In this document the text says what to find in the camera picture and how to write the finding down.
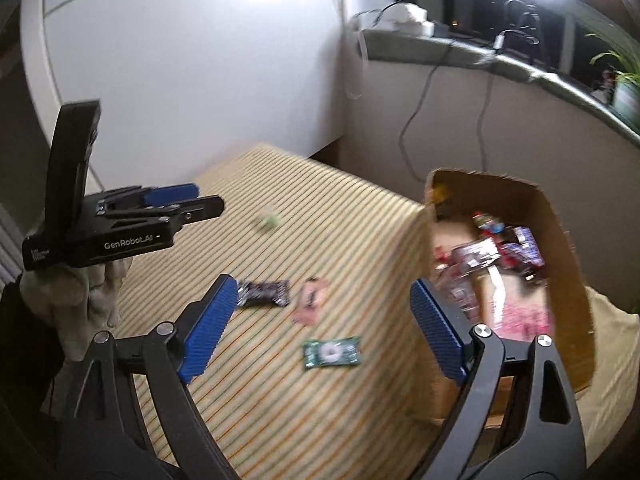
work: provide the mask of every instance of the striped fabric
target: striped fabric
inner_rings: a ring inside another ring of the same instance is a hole
[[[219,194],[221,218],[186,226],[170,250],[137,256],[120,295],[117,336],[174,320],[221,272],[237,279],[330,280],[315,327],[292,323],[293,303],[237,310],[193,399],[243,479],[403,479],[433,430],[410,416],[412,280],[424,273],[424,210],[322,164],[258,146],[198,181]],[[279,229],[258,229],[265,207]],[[303,370],[308,338],[361,336],[364,363]],[[143,378],[136,378],[158,456],[174,461]]]

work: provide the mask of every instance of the silver bolt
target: silver bolt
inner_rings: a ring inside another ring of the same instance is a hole
[[[479,335],[480,337],[489,337],[492,333],[491,329],[484,323],[477,324],[474,327],[474,332],[476,333],[476,335]]]
[[[553,340],[547,334],[540,334],[537,341],[540,346],[551,346]]]
[[[156,332],[158,332],[159,335],[169,335],[173,331],[174,331],[174,324],[168,321],[165,321],[164,323],[160,323],[156,327]]]
[[[94,341],[101,345],[102,343],[106,343],[109,340],[109,332],[103,330],[102,332],[98,332],[94,335]]]

